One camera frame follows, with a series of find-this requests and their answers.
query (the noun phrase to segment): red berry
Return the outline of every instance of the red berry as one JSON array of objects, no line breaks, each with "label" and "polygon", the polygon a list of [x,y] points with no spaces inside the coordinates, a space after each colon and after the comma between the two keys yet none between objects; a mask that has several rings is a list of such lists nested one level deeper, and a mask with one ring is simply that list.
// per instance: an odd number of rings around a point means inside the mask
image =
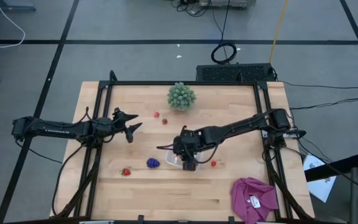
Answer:
[{"label": "red berry", "polygon": [[127,175],[130,175],[130,174],[131,174],[131,172],[129,171],[129,169],[123,169],[122,170],[122,175],[127,176]]}]

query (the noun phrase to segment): tag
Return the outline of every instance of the tag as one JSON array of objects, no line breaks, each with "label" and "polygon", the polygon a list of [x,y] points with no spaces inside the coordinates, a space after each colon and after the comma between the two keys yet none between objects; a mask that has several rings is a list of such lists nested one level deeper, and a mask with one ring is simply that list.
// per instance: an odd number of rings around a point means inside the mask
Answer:
[{"label": "tag", "polygon": [[251,204],[253,206],[253,208],[260,208],[260,203],[257,197],[255,196],[251,196],[249,197],[249,199],[251,200]]}]

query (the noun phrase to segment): black box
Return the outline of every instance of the black box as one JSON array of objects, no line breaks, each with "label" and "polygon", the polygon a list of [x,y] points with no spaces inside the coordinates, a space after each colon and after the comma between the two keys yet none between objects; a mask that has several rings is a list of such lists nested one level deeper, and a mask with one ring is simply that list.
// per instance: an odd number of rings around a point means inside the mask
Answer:
[{"label": "black box", "polygon": [[274,82],[275,76],[271,64],[251,63],[234,65],[198,65],[196,81],[268,81]]}]

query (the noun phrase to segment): strawberry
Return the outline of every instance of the strawberry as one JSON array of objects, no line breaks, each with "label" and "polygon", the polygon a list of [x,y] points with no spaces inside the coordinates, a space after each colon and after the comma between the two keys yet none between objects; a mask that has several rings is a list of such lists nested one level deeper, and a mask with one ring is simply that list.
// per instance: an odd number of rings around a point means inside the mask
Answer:
[{"label": "strawberry", "polygon": [[123,175],[123,176],[128,176],[130,174],[131,174],[131,172],[129,171],[129,169],[123,168],[121,171],[121,175]]}]

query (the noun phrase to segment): white cable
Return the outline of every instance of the white cable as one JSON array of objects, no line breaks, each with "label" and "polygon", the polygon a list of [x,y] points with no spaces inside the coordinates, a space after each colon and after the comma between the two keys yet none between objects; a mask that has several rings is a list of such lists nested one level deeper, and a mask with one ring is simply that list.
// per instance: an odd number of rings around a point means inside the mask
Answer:
[{"label": "white cable", "polygon": [[14,23],[10,18],[8,18],[8,17],[5,15],[4,11],[1,9],[1,7],[0,7],[0,11],[1,11],[1,13],[5,16],[5,18],[6,18],[7,20],[9,20],[13,25],[15,25],[15,26],[16,26],[19,30],[21,30],[22,33],[23,33],[23,38],[22,38],[22,40],[21,40],[19,43],[17,43],[17,44],[12,44],[12,45],[6,45],[6,46],[0,46],[0,48],[15,47],[15,46],[20,45],[21,43],[23,43],[23,40],[24,40],[24,38],[25,38],[25,32],[24,32],[24,30],[22,30],[22,28],[20,28],[18,25],[16,25],[16,23]]}]

